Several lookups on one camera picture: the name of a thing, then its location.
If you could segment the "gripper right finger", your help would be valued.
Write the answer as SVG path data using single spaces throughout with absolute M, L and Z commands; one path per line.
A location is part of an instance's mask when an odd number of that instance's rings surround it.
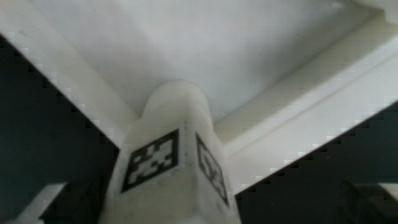
M 339 224 L 398 224 L 398 183 L 340 182 Z

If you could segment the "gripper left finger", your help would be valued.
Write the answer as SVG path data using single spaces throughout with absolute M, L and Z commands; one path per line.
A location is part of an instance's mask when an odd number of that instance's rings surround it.
M 10 224 L 97 224 L 102 186 L 97 181 L 47 184 Z

